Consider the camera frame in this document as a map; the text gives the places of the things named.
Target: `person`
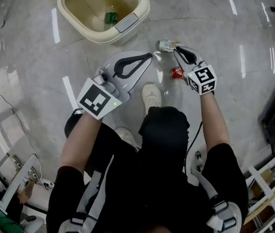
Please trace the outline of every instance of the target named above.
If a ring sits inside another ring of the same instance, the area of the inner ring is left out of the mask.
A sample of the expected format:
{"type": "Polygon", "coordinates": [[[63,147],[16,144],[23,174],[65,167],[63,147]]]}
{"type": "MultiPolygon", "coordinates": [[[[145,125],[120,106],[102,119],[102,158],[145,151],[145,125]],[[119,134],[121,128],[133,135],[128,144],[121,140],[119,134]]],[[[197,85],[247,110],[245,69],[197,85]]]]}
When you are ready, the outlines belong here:
{"type": "MultiPolygon", "coordinates": [[[[16,168],[16,174],[12,178],[12,181],[16,175],[20,172],[23,164],[18,159],[16,155],[12,155],[11,159],[16,168]]],[[[38,182],[38,174],[36,170],[31,167],[30,171],[27,173],[26,182],[23,190],[20,193],[15,193],[7,208],[7,217],[0,216],[0,230],[3,232],[29,232],[33,233],[39,230],[39,228],[44,224],[44,220],[41,217],[27,216],[22,213],[24,204],[31,198],[32,190],[38,182]]],[[[6,190],[0,191],[0,200],[2,200],[5,195],[6,190]]]]}
{"type": "MultiPolygon", "coordinates": [[[[183,173],[189,123],[183,112],[161,107],[155,84],[143,87],[146,117],[139,129],[140,150],[126,129],[116,131],[88,113],[72,115],[46,218],[48,233],[57,233],[72,218],[85,190],[83,173],[104,173],[106,199],[92,232],[213,232],[206,225],[210,200],[202,186],[183,173]]],[[[248,213],[245,178],[231,148],[225,121],[214,95],[200,96],[207,160],[203,176],[218,194],[248,213]]]]}

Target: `shoe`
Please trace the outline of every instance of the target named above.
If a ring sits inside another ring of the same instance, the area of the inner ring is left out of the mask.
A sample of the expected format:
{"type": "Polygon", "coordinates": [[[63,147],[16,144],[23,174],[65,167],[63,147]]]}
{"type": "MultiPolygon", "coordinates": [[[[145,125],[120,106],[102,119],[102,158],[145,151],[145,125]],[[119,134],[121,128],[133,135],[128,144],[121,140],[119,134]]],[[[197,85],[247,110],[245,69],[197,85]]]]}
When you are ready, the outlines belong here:
{"type": "Polygon", "coordinates": [[[13,164],[15,165],[16,171],[19,172],[23,167],[22,163],[15,155],[11,156],[11,158],[12,158],[13,164]]]}
{"type": "Polygon", "coordinates": [[[119,127],[115,130],[115,132],[118,134],[118,136],[120,136],[120,138],[123,141],[132,145],[136,149],[136,151],[140,149],[140,147],[135,142],[132,133],[129,130],[127,130],[126,128],[119,127]]]}
{"type": "Polygon", "coordinates": [[[145,84],[142,91],[143,102],[145,104],[145,111],[148,114],[150,107],[161,107],[162,96],[159,88],[154,83],[145,84]]]}
{"type": "Polygon", "coordinates": [[[31,169],[28,171],[28,179],[30,181],[35,181],[35,183],[37,183],[38,181],[38,174],[35,170],[35,168],[31,167],[31,169]]]}

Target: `marble floor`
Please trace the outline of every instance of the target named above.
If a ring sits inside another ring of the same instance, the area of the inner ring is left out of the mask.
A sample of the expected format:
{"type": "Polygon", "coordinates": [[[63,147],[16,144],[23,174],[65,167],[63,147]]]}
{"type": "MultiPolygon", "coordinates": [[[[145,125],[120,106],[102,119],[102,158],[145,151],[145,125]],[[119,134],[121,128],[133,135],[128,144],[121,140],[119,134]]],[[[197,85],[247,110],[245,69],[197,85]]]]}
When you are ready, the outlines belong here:
{"type": "MultiPolygon", "coordinates": [[[[64,125],[73,111],[63,77],[75,96],[107,56],[123,50],[157,51],[160,39],[179,40],[198,50],[218,77],[216,99],[243,172],[270,155],[259,116],[275,91],[275,0],[150,0],[149,17],[141,30],[121,47],[95,45],[57,10],[56,0],[0,0],[0,93],[17,109],[36,149],[44,178],[54,180],[65,142],[64,125]],[[55,43],[55,9],[60,41],[55,43]]],[[[129,129],[136,141],[145,109],[141,91],[156,83],[163,104],[183,111],[194,138],[201,121],[198,95],[172,82],[176,65],[169,53],[158,54],[134,87],[131,100],[106,116],[112,128],[129,129]]],[[[9,109],[0,97],[0,112],[9,109]]],[[[204,150],[202,132],[192,148],[204,150]]],[[[0,159],[7,151],[26,161],[32,149],[15,116],[0,125],[0,159]]],[[[3,167],[7,179],[11,165],[3,167]]]]}

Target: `white metal frame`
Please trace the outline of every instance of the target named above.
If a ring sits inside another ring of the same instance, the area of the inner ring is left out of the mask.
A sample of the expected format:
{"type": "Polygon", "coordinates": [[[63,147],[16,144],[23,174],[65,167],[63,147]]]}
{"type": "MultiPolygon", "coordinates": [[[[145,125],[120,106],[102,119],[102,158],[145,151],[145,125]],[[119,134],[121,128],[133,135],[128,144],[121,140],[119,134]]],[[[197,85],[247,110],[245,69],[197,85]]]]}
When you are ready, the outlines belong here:
{"type": "MultiPolygon", "coordinates": [[[[253,213],[255,210],[257,210],[260,206],[262,206],[262,204],[274,194],[275,186],[271,189],[261,176],[261,173],[263,173],[265,170],[272,168],[274,166],[275,166],[275,157],[259,170],[256,170],[253,166],[251,166],[248,169],[252,175],[246,179],[247,186],[249,186],[251,182],[255,180],[265,194],[265,196],[262,199],[260,199],[257,203],[255,203],[253,206],[249,208],[248,210],[249,215],[253,213]]],[[[275,199],[271,202],[271,206],[275,211],[275,199]]],[[[275,215],[271,217],[267,222],[265,222],[263,226],[260,229],[257,229],[254,233],[265,232],[273,223],[275,223],[275,215]]]]}
{"type": "MultiPolygon", "coordinates": [[[[10,117],[14,114],[12,109],[6,110],[0,113],[0,123],[5,120],[6,118],[10,117]]],[[[9,158],[9,153],[5,154],[4,157],[0,161],[0,167],[5,163],[5,161],[9,158]]],[[[33,154],[22,167],[22,169],[16,174],[15,178],[8,186],[5,195],[3,196],[2,200],[0,201],[0,210],[6,214],[7,206],[12,198],[12,196],[17,191],[19,185],[23,182],[23,178],[26,176],[27,172],[30,171],[31,167],[38,162],[38,157],[36,154],[33,154]]]]}

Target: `white plastic part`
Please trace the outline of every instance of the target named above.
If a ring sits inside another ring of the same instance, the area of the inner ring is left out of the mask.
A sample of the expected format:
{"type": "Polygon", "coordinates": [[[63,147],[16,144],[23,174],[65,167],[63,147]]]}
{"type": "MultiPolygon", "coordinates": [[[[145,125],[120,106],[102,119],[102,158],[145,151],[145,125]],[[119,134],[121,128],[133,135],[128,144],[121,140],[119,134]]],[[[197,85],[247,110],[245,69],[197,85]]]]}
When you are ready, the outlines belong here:
{"type": "Polygon", "coordinates": [[[97,44],[122,45],[137,33],[150,12],[149,0],[57,0],[57,4],[74,28],[97,44]],[[105,31],[104,18],[110,5],[115,5],[119,10],[120,21],[118,27],[116,25],[105,31]]]}

